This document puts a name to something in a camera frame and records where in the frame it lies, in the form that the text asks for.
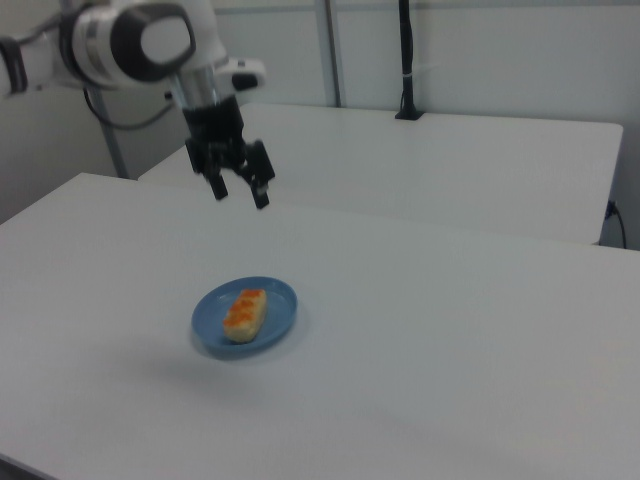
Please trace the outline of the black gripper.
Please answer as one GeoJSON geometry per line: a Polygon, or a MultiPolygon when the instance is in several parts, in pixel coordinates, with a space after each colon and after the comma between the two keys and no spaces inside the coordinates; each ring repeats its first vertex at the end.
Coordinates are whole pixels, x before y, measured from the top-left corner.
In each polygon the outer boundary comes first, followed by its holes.
{"type": "Polygon", "coordinates": [[[202,108],[183,109],[182,113],[189,130],[185,146],[192,169],[208,182],[214,198],[223,200],[228,196],[228,190],[221,168],[205,144],[243,146],[238,175],[250,186],[256,208],[262,210],[268,206],[267,191],[269,182],[275,178],[275,171],[261,140],[245,144],[244,122],[236,97],[230,96],[202,108]]]}

